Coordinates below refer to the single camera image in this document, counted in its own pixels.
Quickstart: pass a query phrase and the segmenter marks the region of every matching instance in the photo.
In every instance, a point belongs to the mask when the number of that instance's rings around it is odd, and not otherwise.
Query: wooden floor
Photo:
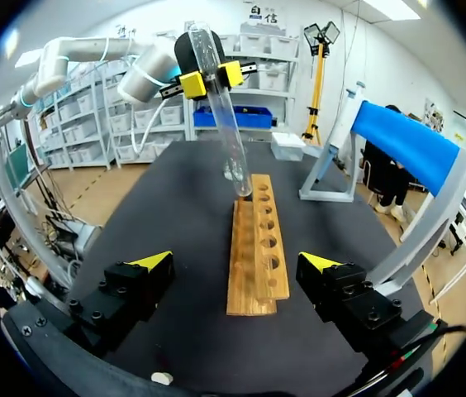
[[[116,167],[109,171],[91,168],[78,169],[73,172],[54,170],[51,171],[51,174],[60,188],[66,205],[74,216],[93,224],[104,225],[117,205],[145,171],[146,165],[125,165],[122,169]],[[41,199],[40,193],[36,191],[35,187],[30,187],[30,191],[37,199]],[[363,185],[359,185],[358,191],[364,197],[369,197],[369,192]],[[424,197],[424,194],[410,192],[407,202],[414,211],[417,211]],[[377,215],[392,239],[399,243],[401,231],[398,224],[388,215]],[[453,238],[447,235],[445,240],[451,246]],[[434,255],[424,264],[430,282],[422,269],[413,275],[424,308],[449,324],[466,324],[466,275],[446,296],[440,299],[438,304],[429,304],[432,298],[431,289],[433,288],[436,292],[451,279],[465,263],[466,251],[461,249],[455,256],[451,256],[448,247],[444,250],[437,249]],[[440,343],[433,351],[435,373],[454,354],[462,339],[462,335],[448,335],[445,337],[445,343]]]

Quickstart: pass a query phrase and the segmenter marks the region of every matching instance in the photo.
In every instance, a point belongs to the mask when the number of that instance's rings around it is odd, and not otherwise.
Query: blue foam pad
[[[401,163],[436,196],[459,153],[452,141],[415,120],[363,102],[352,131]]]

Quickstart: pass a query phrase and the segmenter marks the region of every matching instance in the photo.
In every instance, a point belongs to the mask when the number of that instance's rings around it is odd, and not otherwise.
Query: white storage bin
[[[79,75],[75,77],[73,80],[71,80],[71,85],[70,85],[70,90],[72,92],[79,91],[82,88],[85,88],[90,85],[91,76],[89,75]]]
[[[268,37],[265,35],[240,35],[240,52],[246,54],[262,54]]]
[[[143,151],[138,156],[138,160],[144,162],[153,162],[156,160],[156,144],[154,142],[145,143],[143,145]]]
[[[170,142],[169,143],[155,143],[154,144],[154,149],[155,149],[155,152],[156,152],[156,156],[160,156],[165,149],[167,149],[167,147],[169,147],[170,145]]]
[[[97,125],[95,124],[95,119],[93,118],[87,118],[74,127],[76,141],[82,141],[95,132],[97,132]]]
[[[111,77],[114,74],[125,73],[128,70],[128,65],[124,60],[113,60],[108,62],[104,67],[104,77]]]
[[[134,161],[136,159],[132,145],[116,146],[116,151],[121,161]]]
[[[48,143],[49,147],[59,147],[64,144],[63,138],[58,132],[48,136],[48,139],[46,142],[49,142]]]
[[[104,91],[104,97],[107,100],[108,106],[116,105],[123,102],[123,98],[117,92],[117,84],[113,84]]]
[[[113,132],[127,132],[131,129],[131,114],[125,113],[119,116],[110,117],[110,125]]]
[[[301,161],[305,142],[295,134],[272,134],[272,152],[277,160]]]
[[[96,88],[95,90],[96,100],[97,100],[97,109],[103,108],[104,104],[102,102],[102,88]],[[91,112],[93,110],[93,96],[92,90],[89,89],[84,93],[81,93],[77,96],[77,103],[81,113]]]
[[[83,161],[83,157],[81,156],[80,151],[77,149],[72,149],[71,151],[68,151],[68,154],[72,164],[80,164]]]
[[[94,161],[102,154],[101,144],[98,142],[84,145],[80,150],[77,151],[80,152],[83,163]]]
[[[299,41],[290,37],[270,36],[269,44],[273,55],[295,58]]]
[[[237,35],[219,35],[222,43],[222,49],[225,53],[233,52],[237,41]]]
[[[178,124],[182,124],[182,105],[161,109],[159,118],[161,119],[161,124],[164,126],[177,126]]]
[[[259,89],[272,91],[286,91],[288,82],[288,72],[286,64],[261,64],[259,66]]]
[[[79,114],[80,111],[78,103],[75,101],[63,104],[59,107],[60,120],[65,122],[76,114]]]
[[[150,119],[154,115],[155,111],[156,109],[134,111],[134,119],[136,120],[136,126],[138,128],[147,128],[147,126],[149,125]],[[153,126],[157,126],[158,124],[159,124],[159,118],[157,117]]]
[[[74,143],[75,142],[75,133],[74,133],[75,127],[67,128],[64,131],[62,131],[62,134],[64,135],[64,142],[66,143]]]

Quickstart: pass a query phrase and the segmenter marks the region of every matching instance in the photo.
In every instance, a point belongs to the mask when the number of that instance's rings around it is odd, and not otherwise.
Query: black tabletop
[[[334,324],[323,323],[295,281],[307,251],[373,269],[395,245],[373,210],[354,203],[301,201],[313,165],[277,161],[268,144],[246,144],[250,171],[270,174],[283,237],[290,299],[265,317],[226,316],[235,191],[223,176],[216,142],[173,143],[136,182],[88,253],[70,296],[96,288],[104,268],[162,251],[174,253],[177,278],[148,323],[138,323],[105,360],[146,379],[167,371],[176,385],[216,392],[280,390],[333,395],[365,364]],[[343,189],[332,167],[320,189]],[[395,295],[403,317],[422,309],[410,282]],[[430,358],[426,360],[430,372]]]

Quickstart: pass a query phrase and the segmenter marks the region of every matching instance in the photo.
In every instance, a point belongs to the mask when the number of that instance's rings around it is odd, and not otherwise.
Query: yellow tripod stand
[[[314,94],[312,95],[312,106],[308,108],[310,110],[310,114],[308,115],[307,130],[302,134],[302,136],[309,141],[315,137],[318,145],[321,144],[319,128],[317,126],[317,117],[321,101],[321,92],[323,89],[323,68],[325,67],[325,56],[323,56],[324,48],[325,46],[323,43],[320,43],[318,46],[319,52],[317,56],[316,82],[314,85]]]
[[[310,112],[308,115],[307,130],[302,134],[302,137],[309,141],[312,141],[315,137],[317,144],[320,145],[321,137],[317,126],[317,117],[321,101],[321,91],[323,89],[325,58],[330,54],[329,45],[335,43],[340,35],[340,30],[334,25],[334,22],[329,22],[323,29],[320,29],[314,23],[306,27],[304,33],[310,46],[311,55],[317,55],[317,70],[314,94],[312,95],[312,106],[308,108]]]

